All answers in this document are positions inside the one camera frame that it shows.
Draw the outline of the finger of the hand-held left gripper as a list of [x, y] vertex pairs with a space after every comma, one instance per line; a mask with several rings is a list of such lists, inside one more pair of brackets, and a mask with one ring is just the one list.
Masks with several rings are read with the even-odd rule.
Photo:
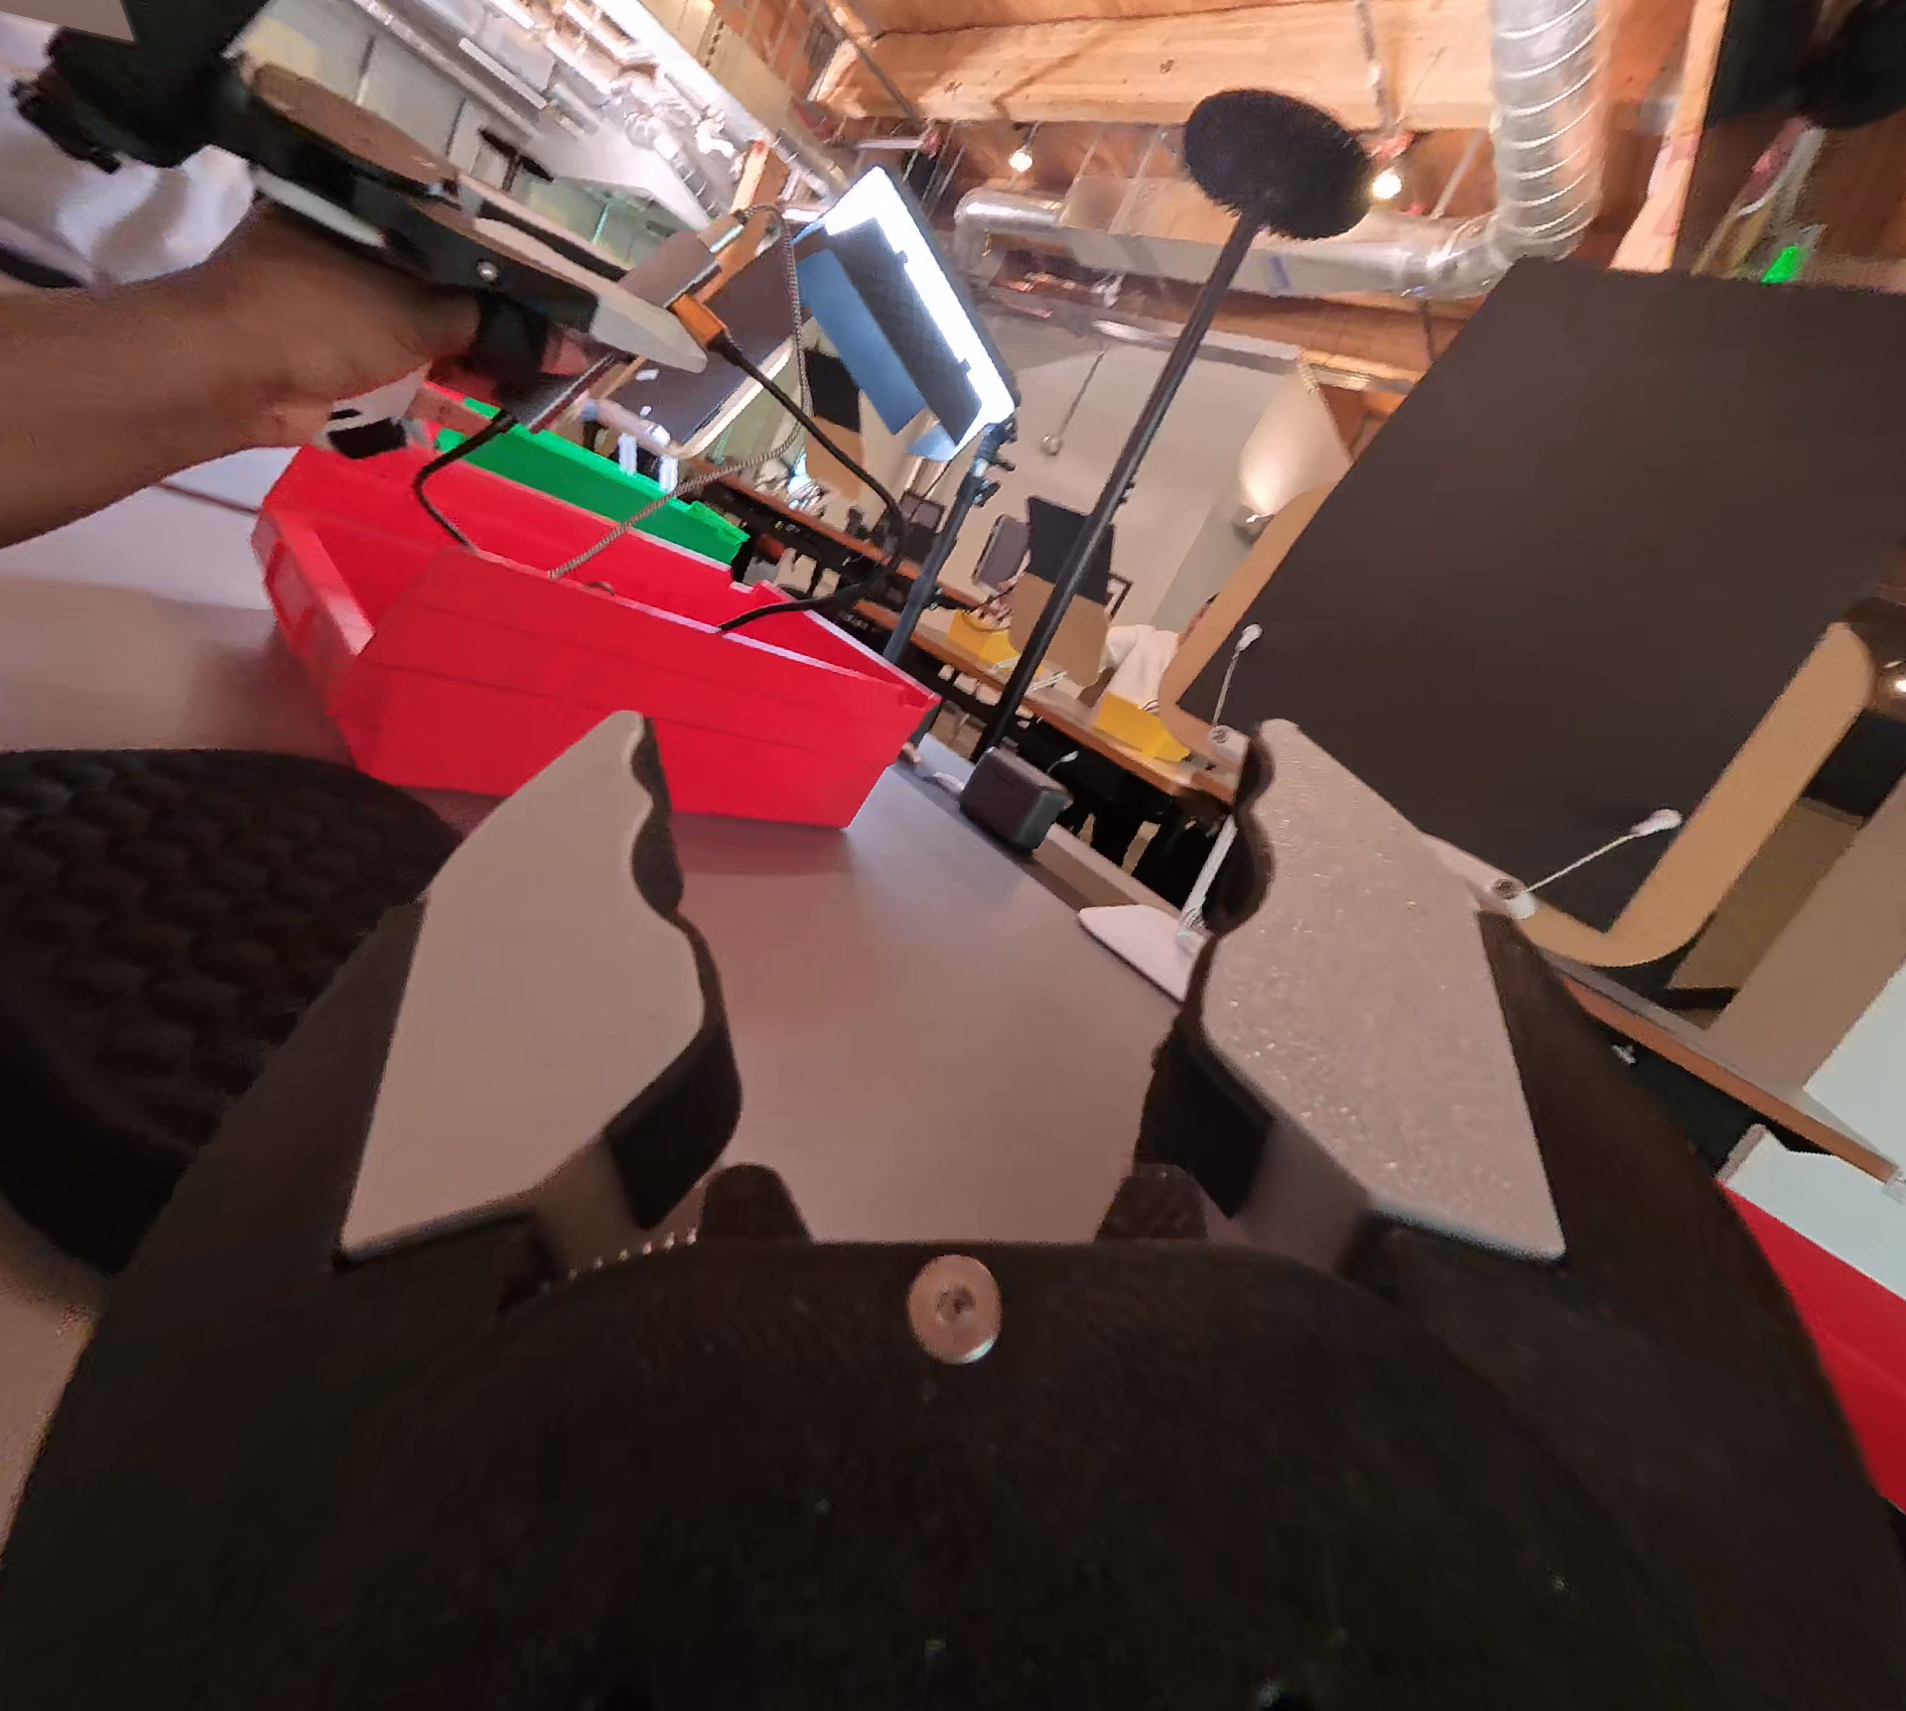
[[606, 256], [583, 235], [538, 216], [521, 201], [515, 201], [478, 177], [455, 177], [453, 189], [465, 213], [484, 226], [492, 235], [508, 235], [512, 245], [534, 248], [538, 258], [562, 258], [606, 281], [623, 281], [628, 276], [624, 264]]
[[644, 360], [677, 371], [703, 371], [705, 346], [684, 320], [617, 281], [599, 281], [592, 291], [588, 342], [624, 360]]

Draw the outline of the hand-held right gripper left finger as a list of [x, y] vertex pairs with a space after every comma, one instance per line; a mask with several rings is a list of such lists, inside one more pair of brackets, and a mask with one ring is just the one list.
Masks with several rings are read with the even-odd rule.
[[680, 910], [652, 724], [612, 713], [499, 803], [419, 903], [348, 1259], [524, 1217], [556, 1263], [663, 1246], [741, 1078]]

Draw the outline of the white plug adapter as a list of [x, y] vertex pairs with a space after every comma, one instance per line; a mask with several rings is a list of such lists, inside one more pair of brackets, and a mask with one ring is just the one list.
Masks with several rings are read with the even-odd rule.
[[705, 231], [677, 231], [624, 269], [617, 287], [658, 312], [673, 312], [685, 301], [708, 302], [748, 264], [745, 235], [741, 216], [723, 216]]

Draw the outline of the red plastic bin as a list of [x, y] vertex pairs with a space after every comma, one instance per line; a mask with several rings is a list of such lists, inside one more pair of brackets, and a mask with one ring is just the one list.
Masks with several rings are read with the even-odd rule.
[[1832, 1155], [1769, 1155], [1723, 1191], [1791, 1299], [1873, 1489], [1902, 1510], [1902, 1196]]
[[253, 531], [280, 639], [359, 769], [508, 796], [638, 713], [674, 812], [844, 828], [926, 719], [929, 685], [815, 614], [723, 632], [767, 588], [656, 535], [558, 580], [603, 516], [476, 464], [433, 481], [453, 542], [415, 498], [419, 462], [296, 452]]

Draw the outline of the person's left forearm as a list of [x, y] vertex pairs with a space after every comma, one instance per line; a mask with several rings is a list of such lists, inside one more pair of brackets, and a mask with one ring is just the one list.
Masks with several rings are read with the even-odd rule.
[[2, 548], [213, 457], [291, 448], [303, 408], [216, 258], [103, 291], [2, 295]]

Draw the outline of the green plastic bin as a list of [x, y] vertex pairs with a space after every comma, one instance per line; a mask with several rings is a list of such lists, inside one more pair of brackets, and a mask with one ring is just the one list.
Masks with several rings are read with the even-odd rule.
[[688, 499], [660, 503], [656, 481], [556, 433], [517, 424], [478, 449], [476, 466], [612, 526], [634, 520], [635, 534], [708, 560], [730, 564], [748, 545], [748, 534], [713, 509]]

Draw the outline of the person's pale clothing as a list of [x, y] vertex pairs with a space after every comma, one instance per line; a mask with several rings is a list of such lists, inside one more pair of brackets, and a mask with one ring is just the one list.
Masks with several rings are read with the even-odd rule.
[[2, 14], [2, 291], [109, 288], [203, 264], [249, 212], [246, 166], [221, 151], [110, 174], [69, 159], [13, 102], [49, 42], [52, 26]]

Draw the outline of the white stand with clear legs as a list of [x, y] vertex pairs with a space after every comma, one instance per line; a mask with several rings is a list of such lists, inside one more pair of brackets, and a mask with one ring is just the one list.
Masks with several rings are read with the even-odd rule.
[[1409, 920], [1406, 946], [1427, 956], [1431, 946], [1418, 937], [1433, 924], [1484, 914], [1537, 920], [1543, 891], [1684, 824], [1677, 812], [1658, 809], [1524, 884], [1423, 832], [1292, 719], [1265, 719], [1254, 734], [1219, 731], [1216, 738], [1241, 762], [1234, 817], [1181, 910], [1167, 916], [1141, 906], [1102, 906], [1080, 914], [1087, 937], [1170, 998], [1187, 998], [1202, 946], [1265, 914], [1276, 891], [1284, 891], [1272, 914], [1276, 937], [1320, 941], [1333, 924], [1351, 941], [1380, 941], [1388, 920]]

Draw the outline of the led light panel on stand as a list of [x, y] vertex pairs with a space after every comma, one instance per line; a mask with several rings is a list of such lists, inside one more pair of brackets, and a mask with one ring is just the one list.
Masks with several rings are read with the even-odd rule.
[[897, 664], [926, 610], [942, 599], [942, 571], [967, 516], [994, 498], [1001, 471], [1012, 466], [1016, 377], [981, 327], [916, 196], [892, 171], [856, 177], [792, 235], [792, 260], [806, 316], [884, 430], [906, 435], [929, 416], [951, 462], [967, 464], [884, 651]]

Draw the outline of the black honeycomb wrist rest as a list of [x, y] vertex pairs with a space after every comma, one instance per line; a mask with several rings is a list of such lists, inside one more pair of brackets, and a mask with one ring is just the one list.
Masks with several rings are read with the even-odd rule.
[[459, 848], [264, 749], [2, 755], [2, 1202], [117, 1276], [228, 1109]]

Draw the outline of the dark grey small box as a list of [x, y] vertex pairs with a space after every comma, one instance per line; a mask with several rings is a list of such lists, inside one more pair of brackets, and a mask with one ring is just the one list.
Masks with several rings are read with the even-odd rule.
[[1020, 856], [1037, 853], [1069, 805], [1062, 780], [1008, 748], [985, 749], [959, 789], [959, 812]]

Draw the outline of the black monitor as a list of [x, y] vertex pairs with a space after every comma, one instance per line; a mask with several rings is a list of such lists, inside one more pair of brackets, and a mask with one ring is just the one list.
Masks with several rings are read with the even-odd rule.
[[[1029, 521], [1029, 566], [1037, 580], [1058, 587], [1063, 570], [1069, 566], [1080, 535], [1088, 531], [1088, 513], [1067, 509], [1055, 499], [1030, 495], [1024, 499]], [[1088, 557], [1083, 560], [1080, 578], [1076, 584], [1076, 596], [1087, 602], [1109, 602], [1109, 588], [1113, 580], [1113, 545], [1117, 531], [1106, 526], [1094, 538]]]

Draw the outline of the black microphone on pole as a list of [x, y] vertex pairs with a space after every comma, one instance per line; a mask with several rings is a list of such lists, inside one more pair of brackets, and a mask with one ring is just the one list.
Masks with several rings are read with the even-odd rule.
[[1229, 239], [1191, 296], [1179, 338], [1130, 424], [1127, 441], [1083, 531], [1062, 557], [1052, 594], [1041, 602], [1030, 639], [974, 742], [974, 762], [988, 757], [1013, 728], [1040, 664], [1049, 652], [1072, 599], [1080, 594], [1083, 574], [1130, 495], [1254, 242], [1262, 234], [1305, 242], [1331, 239], [1348, 234], [1369, 212], [1369, 153], [1338, 120], [1301, 98], [1265, 88], [1211, 95], [1187, 120], [1181, 151], [1199, 195], [1229, 212]]

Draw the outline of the black panel with wooden frame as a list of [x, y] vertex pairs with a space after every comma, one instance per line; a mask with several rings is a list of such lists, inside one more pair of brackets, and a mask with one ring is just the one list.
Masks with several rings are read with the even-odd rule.
[[1290, 719], [1537, 896], [1543, 951], [1691, 941], [1875, 689], [1902, 295], [1516, 264], [1276, 513], [1162, 717]]

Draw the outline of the silver ventilation duct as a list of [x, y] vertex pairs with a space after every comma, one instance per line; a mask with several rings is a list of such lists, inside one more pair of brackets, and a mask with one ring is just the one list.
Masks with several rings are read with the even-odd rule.
[[1486, 0], [1495, 209], [1427, 220], [1369, 209], [1333, 239], [1262, 234], [1236, 288], [1258, 296], [1490, 295], [1520, 260], [1562, 260], [1600, 209], [1612, 0]]

